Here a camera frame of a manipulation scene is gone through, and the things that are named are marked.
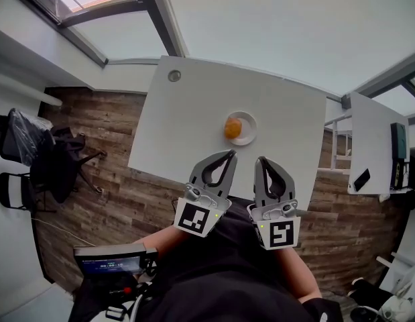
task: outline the person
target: person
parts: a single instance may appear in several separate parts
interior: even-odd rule
[[[136,321],[342,321],[293,248],[261,248],[251,202],[230,199],[206,238],[170,226],[136,241],[159,254]]]
[[[404,299],[403,296],[411,287],[411,282],[402,287],[396,294],[382,290],[364,278],[355,279],[352,282],[355,290],[348,293],[361,307],[367,307],[370,312],[383,317],[385,321],[407,322],[411,318],[412,298]],[[374,318],[372,313],[364,313],[363,310],[357,309],[352,311],[351,317],[354,321],[366,321],[364,317]]]

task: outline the person's right arm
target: person's right arm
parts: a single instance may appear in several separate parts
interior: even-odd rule
[[[274,254],[282,268],[288,290],[295,298],[301,303],[313,298],[322,298],[313,273],[294,248],[275,250]]]

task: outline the display screen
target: display screen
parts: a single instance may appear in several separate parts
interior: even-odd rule
[[[140,257],[116,258],[106,260],[83,260],[82,267],[87,274],[140,272]]]

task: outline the white plate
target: white plate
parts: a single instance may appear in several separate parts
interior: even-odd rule
[[[255,139],[257,130],[256,120],[250,114],[237,111],[230,114],[227,117],[227,120],[228,118],[237,118],[241,122],[241,134],[239,137],[229,140],[232,144],[235,144],[236,146],[246,146]]]

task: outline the chair leg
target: chair leg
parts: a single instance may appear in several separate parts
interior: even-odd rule
[[[79,160],[79,164],[83,165],[84,163],[87,163],[89,160],[96,158],[98,155],[101,155],[102,157],[106,157],[107,153],[106,152],[97,152],[96,154],[87,156],[86,158],[80,159]]]
[[[79,175],[82,177],[82,179],[84,179],[84,181],[88,184],[88,186],[90,187],[91,190],[93,190],[94,192],[101,194],[102,193],[102,189],[100,187],[96,187],[92,184],[92,182],[88,179],[88,177],[86,176],[85,172],[83,169],[79,168]]]

